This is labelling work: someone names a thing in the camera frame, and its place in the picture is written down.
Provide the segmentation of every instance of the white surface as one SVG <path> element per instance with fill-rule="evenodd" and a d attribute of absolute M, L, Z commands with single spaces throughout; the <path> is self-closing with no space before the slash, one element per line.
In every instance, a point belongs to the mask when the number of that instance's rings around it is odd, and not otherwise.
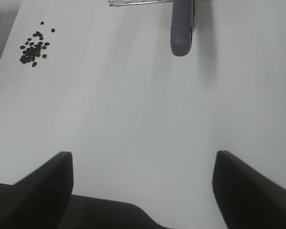
<path fill-rule="evenodd" d="M 176 229 L 225 228 L 217 150 L 286 188 L 286 0 L 212 3 L 197 1 L 192 51 L 177 58 L 170 3 L 25 0 L 0 61 L 0 182 L 72 151 L 75 194 Z M 31 68 L 19 46 L 36 30 L 51 45 Z"/>

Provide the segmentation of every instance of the gray handle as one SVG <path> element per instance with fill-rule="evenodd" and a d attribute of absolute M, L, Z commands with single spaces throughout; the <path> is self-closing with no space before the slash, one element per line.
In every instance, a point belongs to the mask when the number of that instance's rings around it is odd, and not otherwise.
<path fill-rule="evenodd" d="M 194 0 L 174 0 L 171 26 L 171 49 L 175 56 L 185 56 L 192 47 Z"/>

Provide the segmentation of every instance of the wire rack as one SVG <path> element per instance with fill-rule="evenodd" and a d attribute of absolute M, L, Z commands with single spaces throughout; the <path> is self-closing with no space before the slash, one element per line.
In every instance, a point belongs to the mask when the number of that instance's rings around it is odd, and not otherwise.
<path fill-rule="evenodd" d="M 108 3 L 110 6 L 129 6 L 129 5 L 162 3 L 171 1 L 173 0 L 109 0 Z"/>

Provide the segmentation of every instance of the white table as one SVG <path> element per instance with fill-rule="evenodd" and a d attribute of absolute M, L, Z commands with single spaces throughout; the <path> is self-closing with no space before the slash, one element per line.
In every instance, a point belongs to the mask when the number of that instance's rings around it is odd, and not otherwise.
<path fill-rule="evenodd" d="M 226 228 L 217 150 L 286 188 L 286 0 L 198 0 L 183 58 L 170 52 L 171 11 L 24 0 L 0 60 L 0 182 L 72 151 L 74 194 L 176 229 Z M 51 45 L 32 68 L 19 47 L 35 31 Z"/>

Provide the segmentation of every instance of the pile of seeds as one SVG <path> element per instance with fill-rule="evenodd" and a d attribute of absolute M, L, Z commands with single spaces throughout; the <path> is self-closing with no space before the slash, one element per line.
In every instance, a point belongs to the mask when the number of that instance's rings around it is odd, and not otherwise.
<path fill-rule="evenodd" d="M 33 38 L 39 38 L 39 42 L 32 42 L 32 38 L 28 38 L 28 40 L 25 42 L 24 45 L 20 46 L 20 49 L 23 50 L 22 56 L 19 59 L 21 63 L 32 63 L 32 67 L 36 67 L 37 62 L 35 61 L 36 58 L 39 58 L 41 56 L 41 51 L 46 50 L 47 46 L 50 45 L 49 42 L 42 42 L 44 37 L 43 34 L 39 31 L 36 31 L 33 34 Z M 43 54 L 42 58 L 47 58 L 47 54 Z"/>

